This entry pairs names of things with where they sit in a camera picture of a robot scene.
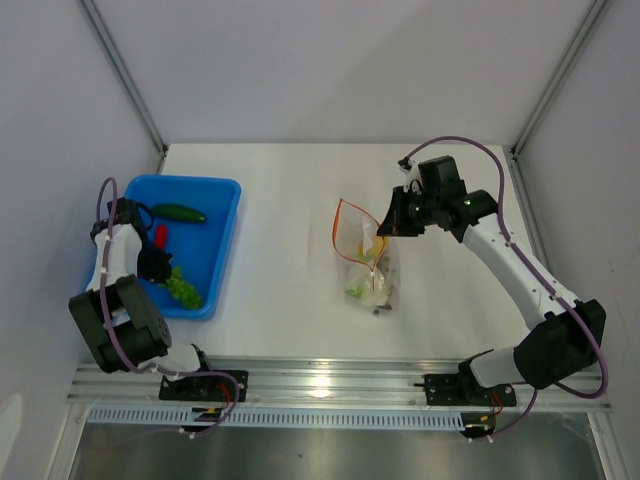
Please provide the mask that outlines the green lettuce piece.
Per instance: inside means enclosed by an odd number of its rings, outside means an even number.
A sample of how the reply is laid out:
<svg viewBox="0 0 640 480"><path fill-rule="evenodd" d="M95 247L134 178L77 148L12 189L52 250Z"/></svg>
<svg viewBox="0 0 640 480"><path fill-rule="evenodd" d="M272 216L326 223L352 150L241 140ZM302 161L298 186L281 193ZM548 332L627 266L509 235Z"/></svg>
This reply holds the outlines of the green lettuce piece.
<svg viewBox="0 0 640 480"><path fill-rule="evenodd" d="M170 276L160 286L165 288L171 298L187 310L197 310L204 305L195 286L184 278L179 266L172 268Z"/></svg>

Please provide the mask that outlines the clear zip top bag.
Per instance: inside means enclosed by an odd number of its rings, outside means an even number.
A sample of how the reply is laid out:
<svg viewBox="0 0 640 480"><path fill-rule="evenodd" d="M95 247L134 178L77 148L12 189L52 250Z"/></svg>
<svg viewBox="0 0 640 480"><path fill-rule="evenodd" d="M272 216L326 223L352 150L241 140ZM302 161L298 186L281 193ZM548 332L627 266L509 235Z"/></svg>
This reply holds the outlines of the clear zip top bag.
<svg viewBox="0 0 640 480"><path fill-rule="evenodd" d="M377 234L381 223L362 207L341 198L332 224L332 246L341 259L347 298L373 315L399 307L400 262L390 238Z"/></svg>

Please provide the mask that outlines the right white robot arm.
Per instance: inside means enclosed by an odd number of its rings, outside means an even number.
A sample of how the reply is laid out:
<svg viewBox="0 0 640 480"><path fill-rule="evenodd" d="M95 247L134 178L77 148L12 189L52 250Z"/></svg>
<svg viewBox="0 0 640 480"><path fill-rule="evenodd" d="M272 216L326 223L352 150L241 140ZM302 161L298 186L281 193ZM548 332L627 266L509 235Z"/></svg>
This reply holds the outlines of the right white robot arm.
<svg viewBox="0 0 640 480"><path fill-rule="evenodd" d="M519 246L490 193L468 191L451 156L421 163L405 158L399 167L406 180L394 188L378 235L416 237L428 226L451 233L494 275L529 330L513 347L460 364L456 389L464 401L479 403L501 384L562 386L565 378L598 363L604 308L596 300L580 300Z"/></svg>

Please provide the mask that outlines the white green cauliflower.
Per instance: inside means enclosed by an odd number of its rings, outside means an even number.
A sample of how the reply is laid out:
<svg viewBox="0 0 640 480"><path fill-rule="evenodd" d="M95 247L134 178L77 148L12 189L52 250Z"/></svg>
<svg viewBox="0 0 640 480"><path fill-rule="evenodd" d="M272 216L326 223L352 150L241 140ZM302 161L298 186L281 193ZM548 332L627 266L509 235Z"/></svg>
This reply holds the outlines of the white green cauliflower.
<svg viewBox="0 0 640 480"><path fill-rule="evenodd" d="M354 264L347 270L344 291L363 307L382 308L390 302L393 286L380 269Z"/></svg>

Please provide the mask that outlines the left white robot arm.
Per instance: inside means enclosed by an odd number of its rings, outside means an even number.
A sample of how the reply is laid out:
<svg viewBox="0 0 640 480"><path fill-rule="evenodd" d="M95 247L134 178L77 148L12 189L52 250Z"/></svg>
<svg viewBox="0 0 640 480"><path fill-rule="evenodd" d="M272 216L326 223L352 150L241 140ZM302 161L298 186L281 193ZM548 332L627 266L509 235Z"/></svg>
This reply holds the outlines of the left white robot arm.
<svg viewBox="0 0 640 480"><path fill-rule="evenodd" d="M204 353L193 344L173 342L143 285L169 289L182 279L173 255L149 238L151 226L141 215L149 209L123 197L107 207L108 217L96 221L90 233L96 246L91 279L68 303L90 353L105 373L155 370L182 378L192 398L209 398L217 376L204 367Z"/></svg>

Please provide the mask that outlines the yellow mango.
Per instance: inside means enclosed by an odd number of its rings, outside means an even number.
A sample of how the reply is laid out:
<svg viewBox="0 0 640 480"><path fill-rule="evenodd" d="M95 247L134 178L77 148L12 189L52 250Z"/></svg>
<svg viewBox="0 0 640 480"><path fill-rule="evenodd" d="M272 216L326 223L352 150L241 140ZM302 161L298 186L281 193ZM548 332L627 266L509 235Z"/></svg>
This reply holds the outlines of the yellow mango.
<svg viewBox="0 0 640 480"><path fill-rule="evenodd" d="M358 255L367 261L384 254L388 241L384 237L364 238L358 245Z"/></svg>

